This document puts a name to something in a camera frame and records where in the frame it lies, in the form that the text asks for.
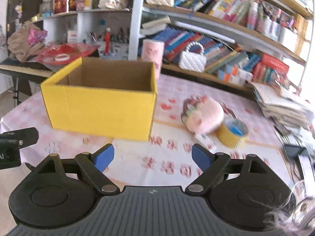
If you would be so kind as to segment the white tape roll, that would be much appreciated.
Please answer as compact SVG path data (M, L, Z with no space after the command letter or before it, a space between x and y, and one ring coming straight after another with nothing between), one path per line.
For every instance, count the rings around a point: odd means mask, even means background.
M68 55L67 53L63 53L63 54L58 54L57 56L55 56L55 61L56 62L64 62L70 59L70 55Z

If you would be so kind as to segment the stack of open books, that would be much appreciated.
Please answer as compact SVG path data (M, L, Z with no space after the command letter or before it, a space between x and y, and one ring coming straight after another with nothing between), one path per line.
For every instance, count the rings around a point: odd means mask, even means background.
M266 118L272 118L276 124L309 129L312 123L311 108L307 102L297 102L297 96L286 95L283 88L252 82L256 101Z

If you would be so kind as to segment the black keyboard piano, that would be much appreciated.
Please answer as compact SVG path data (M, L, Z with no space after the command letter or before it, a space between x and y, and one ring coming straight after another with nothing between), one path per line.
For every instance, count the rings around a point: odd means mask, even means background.
M41 83L54 72L37 62L20 62L10 58L1 62L1 73L15 78L24 78L32 82Z

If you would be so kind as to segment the yellow tape roll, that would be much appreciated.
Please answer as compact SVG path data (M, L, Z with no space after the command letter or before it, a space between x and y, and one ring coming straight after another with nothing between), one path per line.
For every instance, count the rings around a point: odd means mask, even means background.
M249 135L247 125L239 119L227 118L216 130L216 137L226 147L239 149Z

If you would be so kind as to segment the yellow cardboard box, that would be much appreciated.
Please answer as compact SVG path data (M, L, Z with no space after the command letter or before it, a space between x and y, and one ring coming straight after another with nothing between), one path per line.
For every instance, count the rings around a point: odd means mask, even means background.
M79 58L41 84L52 128L147 141L157 102L153 62Z

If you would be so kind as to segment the pink cartoon table mat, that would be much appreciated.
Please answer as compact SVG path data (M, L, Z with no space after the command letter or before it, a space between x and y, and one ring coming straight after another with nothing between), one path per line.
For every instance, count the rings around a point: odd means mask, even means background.
M287 184L292 177L281 153L281 143L275 135L273 122L266 119L258 104L241 96L206 85L162 75L158 81L157 105L151 137L144 142L119 140L54 130L47 116L41 94L35 94L1 119L1 131L35 127L38 142L21 150L23 162L38 165L47 155L57 153L61 158L73 158L81 152L93 153L107 143L115 149L114 160L105 174L121 185L180 185L188 186L201 170L191 156L194 136L181 120L183 102L191 96L208 96L232 110L249 129L245 144L230 149L215 135L213 151L232 158L244 159L256 154Z

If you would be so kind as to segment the orange blue box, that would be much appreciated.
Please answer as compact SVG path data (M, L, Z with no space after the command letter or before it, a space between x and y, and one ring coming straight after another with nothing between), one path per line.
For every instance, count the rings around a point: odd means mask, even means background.
M223 80L225 82L231 83L231 84L235 84L238 86L245 86L246 81L242 78L239 78L237 76L233 76L231 74L226 73L225 71L219 70L217 72L217 77L220 80Z
M231 65L226 65L224 67L224 71L227 74L230 74L232 76L238 77L240 79L244 79L248 82L251 82L253 79L253 74L250 72L247 72L239 67L231 66Z

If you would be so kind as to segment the pink cartoon cylinder canister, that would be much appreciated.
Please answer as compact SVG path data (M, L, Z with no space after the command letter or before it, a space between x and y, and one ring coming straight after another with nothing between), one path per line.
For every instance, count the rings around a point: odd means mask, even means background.
M144 61L150 61L154 63L156 80L160 78L163 54L164 42L150 39L143 40L141 59Z

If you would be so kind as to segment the lower orange blue box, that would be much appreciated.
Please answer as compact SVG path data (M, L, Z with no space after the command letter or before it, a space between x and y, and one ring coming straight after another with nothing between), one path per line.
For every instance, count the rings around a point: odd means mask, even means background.
M231 84L235 84L238 86L245 86L246 81L242 78L239 78L237 76L233 76L231 74L226 73L225 71L219 70L217 72L217 77L220 80L223 80L225 82L231 83Z

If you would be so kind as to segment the pink plush purse toy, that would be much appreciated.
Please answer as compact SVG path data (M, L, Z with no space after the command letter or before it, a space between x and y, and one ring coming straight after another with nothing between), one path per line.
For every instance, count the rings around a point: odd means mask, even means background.
M183 124L193 134L208 134L216 130L224 120L221 104L207 96L191 96L183 103Z

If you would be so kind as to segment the white quilted pearl handbag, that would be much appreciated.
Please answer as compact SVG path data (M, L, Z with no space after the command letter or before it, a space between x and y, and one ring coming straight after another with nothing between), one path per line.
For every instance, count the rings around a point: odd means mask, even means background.
M190 52L190 48L194 46L198 46L200 48L199 53ZM203 45L199 42L190 42L186 49L181 52L178 64L180 69L203 73L207 63L207 58L204 55L204 51Z

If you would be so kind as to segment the red hanging tassel ornament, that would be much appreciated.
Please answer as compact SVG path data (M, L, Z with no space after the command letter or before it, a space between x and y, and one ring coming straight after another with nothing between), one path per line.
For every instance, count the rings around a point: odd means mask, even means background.
M105 55L109 55L109 51L110 51L110 27L107 27L105 30L105 36L104 36L104 42L105 42L105 47L104 47L104 54Z

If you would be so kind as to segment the beige cloth bundle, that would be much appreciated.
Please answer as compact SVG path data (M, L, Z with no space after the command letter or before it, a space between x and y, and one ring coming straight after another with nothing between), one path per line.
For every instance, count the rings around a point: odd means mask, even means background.
M25 62L28 57L44 46L46 37L47 31L27 21L22 25L20 30L8 38L8 50L18 61Z

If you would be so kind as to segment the upper orange blue box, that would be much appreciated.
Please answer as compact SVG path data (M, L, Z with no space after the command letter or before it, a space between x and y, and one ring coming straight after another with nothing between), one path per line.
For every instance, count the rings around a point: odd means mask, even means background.
M244 79L248 82L251 82L253 79L253 74L250 72L247 72L239 67L231 66L231 65L226 65L224 67L224 71L227 74L230 74L232 76L238 77L240 79Z

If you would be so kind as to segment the red thick book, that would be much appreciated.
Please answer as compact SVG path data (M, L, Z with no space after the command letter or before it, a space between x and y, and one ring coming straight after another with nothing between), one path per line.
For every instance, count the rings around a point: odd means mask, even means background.
M282 61L278 60L277 58L264 53L262 55L261 64L270 67L271 69L274 69L278 73L281 73L283 75L286 75L289 71L289 66Z

